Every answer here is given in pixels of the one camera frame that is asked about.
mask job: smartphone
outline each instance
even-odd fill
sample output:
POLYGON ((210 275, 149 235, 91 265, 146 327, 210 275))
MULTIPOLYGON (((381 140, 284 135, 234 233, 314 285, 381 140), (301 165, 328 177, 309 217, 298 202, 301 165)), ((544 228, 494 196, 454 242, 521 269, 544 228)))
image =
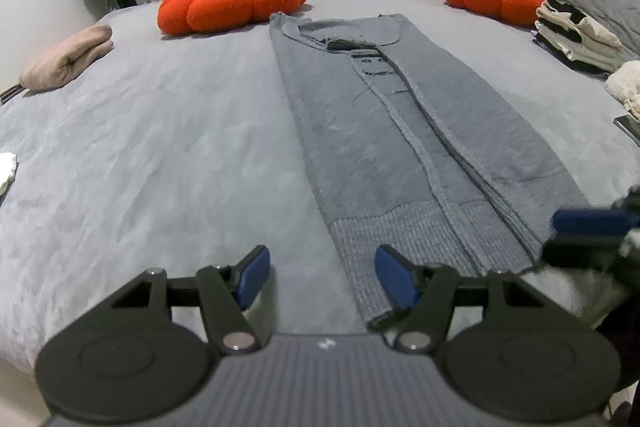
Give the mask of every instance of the smartphone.
POLYGON ((626 114, 625 116, 617 117, 613 123, 628 134, 629 138, 636 142, 636 145, 640 147, 640 122, 638 120, 630 114, 626 114))

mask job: stack of folded clothes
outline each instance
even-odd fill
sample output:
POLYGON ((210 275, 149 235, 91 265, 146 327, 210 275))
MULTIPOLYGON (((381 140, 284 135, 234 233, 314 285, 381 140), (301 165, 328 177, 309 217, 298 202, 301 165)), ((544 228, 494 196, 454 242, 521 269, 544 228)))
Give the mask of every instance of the stack of folded clothes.
POLYGON ((606 75, 624 63, 618 37, 572 4, 545 0, 536 14, 536 42, 572 70, 606 75))

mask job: blue gripper pad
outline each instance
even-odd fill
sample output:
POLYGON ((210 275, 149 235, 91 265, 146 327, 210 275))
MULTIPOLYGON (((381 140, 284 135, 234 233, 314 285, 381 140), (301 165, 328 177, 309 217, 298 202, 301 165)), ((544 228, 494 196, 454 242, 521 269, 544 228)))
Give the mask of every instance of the blue gripper pad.
POLYGON ((374 258, 376 276, 396 307, 410 310, 420 298, 411 272, 382 247, 378 247, 374 258))
POLYGON ((625 235, 640 225, 640 215, 613 208, 558 210, 551 218, 551 225, 557 233, 625 235))
POLYGON ((271 272, 271 254, 267 247, 262 248, 255 258, 242 270, 238 289, 234 298, 242 311, 251 307, 260 290, 267 282, 271 272))

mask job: gray sweater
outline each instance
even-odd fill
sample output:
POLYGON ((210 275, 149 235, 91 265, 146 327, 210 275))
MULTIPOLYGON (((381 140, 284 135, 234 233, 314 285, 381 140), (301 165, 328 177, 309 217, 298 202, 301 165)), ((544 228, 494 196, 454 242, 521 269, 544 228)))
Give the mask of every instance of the gray sweater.
POLYGON ((587 204, 530 124, 404 16, 275 14, 271 41, 365 321, 391 309, 374 273, 381 243, 463 275, 519 272, 538 258, 553 212, 587 204))

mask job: bed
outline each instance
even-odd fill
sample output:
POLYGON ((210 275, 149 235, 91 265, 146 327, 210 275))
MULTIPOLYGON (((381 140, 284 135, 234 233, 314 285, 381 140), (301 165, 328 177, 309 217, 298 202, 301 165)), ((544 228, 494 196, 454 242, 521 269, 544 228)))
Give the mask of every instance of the bed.
MULTIPOLYGON (((258 243, 274 267, 249 312, 258 333, 365 330, 306 179, 268 26, 165 38, 157 9, 106 16, 110 54, 63 89, 0 108, 1 150, 19 161, 0 204, 0 358, 23 380, 47 339, 147 267, 191 275, 258 243)), ((610 204, 637 182, 640 150, 612 124, 622 106, 525 30, 443 0, 308 0, 301 15, 394 13, 523 115, 592 204, 610 204)), ((525 277, 589 323, 626 296, 593 273, 525 277)), ((453 329, 474 316, 456 314, 453 329)), ((195 315, 175 317, 202 331, 195 315)), ((16 397, 9 409, 22 408, 24 423, 0 415, 3 427, 42 417, 33 385, 22 395, 24 406, 16 397)))

